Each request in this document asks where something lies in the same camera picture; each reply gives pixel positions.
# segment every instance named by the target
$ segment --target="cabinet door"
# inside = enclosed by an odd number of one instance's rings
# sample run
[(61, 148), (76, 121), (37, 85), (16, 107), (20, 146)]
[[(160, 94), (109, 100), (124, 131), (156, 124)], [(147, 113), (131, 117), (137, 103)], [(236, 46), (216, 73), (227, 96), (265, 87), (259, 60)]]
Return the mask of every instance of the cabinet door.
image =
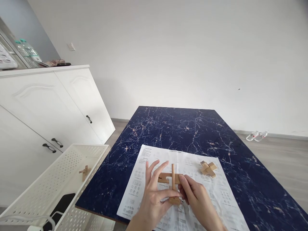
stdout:
[(105, 143), (115, 131), (115, 127), (90, 70), (87, 68), (55, 73), (97, 136)]
[(9, 206), (62, 154), (0, 106), (0, 206)]
[(0, 105), (60, 150), (101, 144), (55, 73), (0, 79), (0, 92)]

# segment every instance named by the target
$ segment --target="black handle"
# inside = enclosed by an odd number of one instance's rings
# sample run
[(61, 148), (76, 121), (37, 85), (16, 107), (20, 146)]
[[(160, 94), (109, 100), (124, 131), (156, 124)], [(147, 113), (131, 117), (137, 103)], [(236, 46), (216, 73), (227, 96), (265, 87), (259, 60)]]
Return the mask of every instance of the black handle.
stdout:
[(88, 115), (86, 115), (86, 117), (88, 117), (88, 118), (89, 118), (90, 123), (92, 123), (92, 121), (91, 121), (90, 117), (89, 117)]
[(55, 138), (52, 138), (51, 140), (55, 141), (60, 146), (60, 148), (63, 148), (63, 145), (60, 141), (57, 141)]
[(54, 150), (53, 147), (50, 147), (50, 146), (48, 146), (47, 144), (43, 144), (43, 146), (49, 148), (49, 150), (51, 150), (52, 153), (55, 153), (55, 152), (56, 152), (56, 150)]

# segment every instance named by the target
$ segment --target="table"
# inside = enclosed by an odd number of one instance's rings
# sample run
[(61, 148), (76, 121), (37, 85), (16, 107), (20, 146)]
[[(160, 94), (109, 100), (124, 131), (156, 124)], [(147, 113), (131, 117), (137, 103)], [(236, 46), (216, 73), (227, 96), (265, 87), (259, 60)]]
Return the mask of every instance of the table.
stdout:
[(308, 230), (308, 215), (215, 110), (140, 106), (76, 203), (116, 215), (142, 144), (218, 157), (250, 230)]

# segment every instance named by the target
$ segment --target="white countertop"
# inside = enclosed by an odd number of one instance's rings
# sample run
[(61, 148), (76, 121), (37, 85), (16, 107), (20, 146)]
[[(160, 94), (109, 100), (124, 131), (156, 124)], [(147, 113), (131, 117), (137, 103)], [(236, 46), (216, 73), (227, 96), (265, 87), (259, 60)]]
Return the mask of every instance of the white countertop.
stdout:
[(22, 70), (3, 70), (0, 71), (0, 78), (6, 78), (18, 75), (45, 73), (45, 72), (66, 71), (66, 70), (89, 68), (89, 67), (90, 67), (89, 65), (71, 65), (64, 67), (42, 67), (42, 68), (22, 69)]

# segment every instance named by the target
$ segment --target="wooden burr puzzle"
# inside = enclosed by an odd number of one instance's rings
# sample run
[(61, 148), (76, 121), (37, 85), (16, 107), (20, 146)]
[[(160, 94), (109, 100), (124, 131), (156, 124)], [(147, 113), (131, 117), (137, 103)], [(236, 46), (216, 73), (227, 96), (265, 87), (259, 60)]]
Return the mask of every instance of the wooden burr puzzle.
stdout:
[(214, 170), (217, 169), (217, 167), (213, 162), (207, 164), (205, 161), (202, 161), (200, 164), (203, 166), (201, 169), (203, 175), (209, 174), (212, 178), (216, 177)]
[(88, 168), (88, 166), (86, 165), (84, 170), (79, 171), (79, 173), (82, 173), (82, 181), (84, 182), (85, 179), (87, 178), (87, 175), (90, 173), (91, 168)]
[[(172, 164), (172, 173), (161, 173), (158, 176), (158, 182), (159, 183), (169, 183), (169, 180), (166, 178), (168, 176), (172, 177), (172, 190), (176, 190), (175, 185), (181, 184), (181, 182), (180, 182), (180, 179), (179, 179), (179, 174), (176, 174), (174, 172), (174, 164)], [(179, 197), (170, 197), (169, 202), (173, 205), (180, 205), (181, 204), (181, 200), (180, 200)]]

